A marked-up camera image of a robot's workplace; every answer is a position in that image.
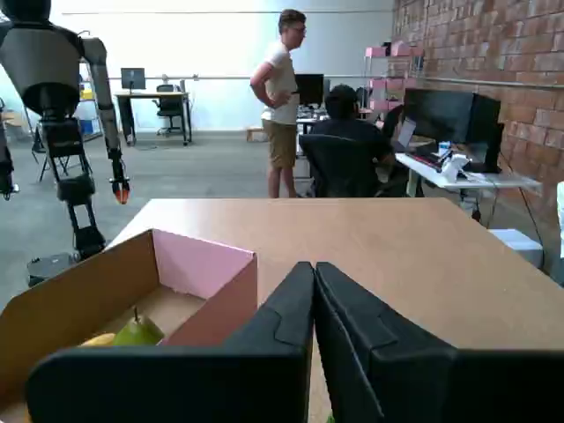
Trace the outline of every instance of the green pear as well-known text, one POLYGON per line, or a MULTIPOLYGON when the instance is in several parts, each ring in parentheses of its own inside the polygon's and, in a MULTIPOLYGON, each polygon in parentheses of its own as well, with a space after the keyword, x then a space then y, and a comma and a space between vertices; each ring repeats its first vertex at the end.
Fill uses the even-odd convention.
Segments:
POLYGON ((137 314, 133 308, 133 318, 117 332, 114 345, 156 345, 165 337, 162 330, 149 318, 137 314))

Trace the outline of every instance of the wooden table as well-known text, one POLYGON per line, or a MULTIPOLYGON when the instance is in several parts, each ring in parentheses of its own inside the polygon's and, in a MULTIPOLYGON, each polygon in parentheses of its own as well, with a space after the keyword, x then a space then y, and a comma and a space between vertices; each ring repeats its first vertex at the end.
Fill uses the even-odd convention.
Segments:
MULTIPOLYGON (((564 290, 444 198, 152 200, 111 245, 152 227, 254 250, 261 302, 296 262, 330 261, 452 345, 564 348, 564 290)), ((324 422, 316 350, 310 398, 324 422)))

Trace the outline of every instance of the person sitting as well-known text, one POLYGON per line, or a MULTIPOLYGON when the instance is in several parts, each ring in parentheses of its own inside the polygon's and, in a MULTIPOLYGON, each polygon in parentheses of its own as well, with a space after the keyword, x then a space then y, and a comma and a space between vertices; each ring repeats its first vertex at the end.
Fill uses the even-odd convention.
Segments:
POLYGON ((317 123, 311 134, 332 135, 362 142, 374 140, 377 163, 393 167, 396 159, 390 140, 372 123, 358 119, 357 95, 349 85, 335 86, 325 99, 325 108, 330 119, 317 123))
MULTIPOLYGON (((330 119, 318 122, 310 131, 316 135, 330 135, 333 137, 348 138, 352 142, 370 142, 374 143, 373 157, 375 168, 379 167, 389 177, 389 182, 396 175, 403 180, 401 169, 398 172, 396 166, 396 157, 389 137, 386 137, 375 125, 368 121, 358 119, 359 105, 357 102, 356 92, 349 85, 337 85, 334 87, 328 97, 325 99, 325 107, 330 119)), ((316 175, 316 170, 311 169, 314 181, 309 191, 309 195, 316 197, 323 192, 323 187, 319 185, 322 178, 316 175)), ((405 187, 402 181, 392 183, 388 189, 385 189, 380 197, 402 197, 405 193, 405 187)))

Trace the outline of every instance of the man's arm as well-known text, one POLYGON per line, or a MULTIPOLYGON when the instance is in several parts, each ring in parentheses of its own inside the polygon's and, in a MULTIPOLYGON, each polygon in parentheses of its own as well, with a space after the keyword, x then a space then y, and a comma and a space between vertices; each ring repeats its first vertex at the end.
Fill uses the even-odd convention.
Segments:
POLYGON ((250 79, 250 86, 255 96, 267 107, 274 108, 274 101, 266 92, 266 81, 272 78, 274 74, 274 66, 271 63, 264 62, 256 70, 250 79))
POLYGON ((267 53, 264 63, 258 67, 255 74, 250 79, 250 86, 253 89, 253 93, 255 93, 255 96, 267 108, 279 108, 280 106, 284 106, 292 96, 291 93, 283 91, 281 93, 274 93, 274 97, 271 98, 266 92, 266 81, 274 76, 274 71, 282 64, 282 61, 287 56, 288 52, 280 46, 271 48, 267 53))
POLYGON ((396 154, 391 145, 390 139, 385 137, 380 130, 374 127, 375 130, 375 143, 374 153, 378 160, 378 164, 392 168, 396 163, 396 154))

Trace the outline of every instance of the pipe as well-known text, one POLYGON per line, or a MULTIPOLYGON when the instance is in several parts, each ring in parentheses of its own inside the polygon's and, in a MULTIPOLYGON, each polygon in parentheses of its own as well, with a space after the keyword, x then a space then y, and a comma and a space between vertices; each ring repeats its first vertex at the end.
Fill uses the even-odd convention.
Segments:
MULTIPOLYGON (((325 78, 334 78, 334 79, 364 79, 364 78, 385 78, 385 75, 373 75, 367 77, 366 75, 323 75, 325 78)), ((110 80, 121 80, 121 77, 110 77, 110 80)), ((158 77, 146 77, 145 79, 148 80, 159 80, 162 81, 162 75, 158 77)), ((245 75, 207 75, 207 76, 195 76, 191 75, 189 77, 179 77, 179 76, 170 76, 168 75, 168 79, 235 79, 235 80, 245 80, 250 79, 250 76, 245 75)))
MULTIPOLYGON (((392 13, 393 9, 372 9, 366 11, 302 11, 313 14, 392 13)), ((280 11, 64 11, 63 16, 76 15, 279 15, 280 11)))
POLYGON ((449 84, 508 86, 512 88, 531 88, 534 90, 549 90, 549 91, 564 90, 564 85, 525 84, 523 82, 484 81, 479 79, 459 79, 459 78, 434 78, 434 77, 415 77, 415 78, 429 82, 445 82, 449 84))

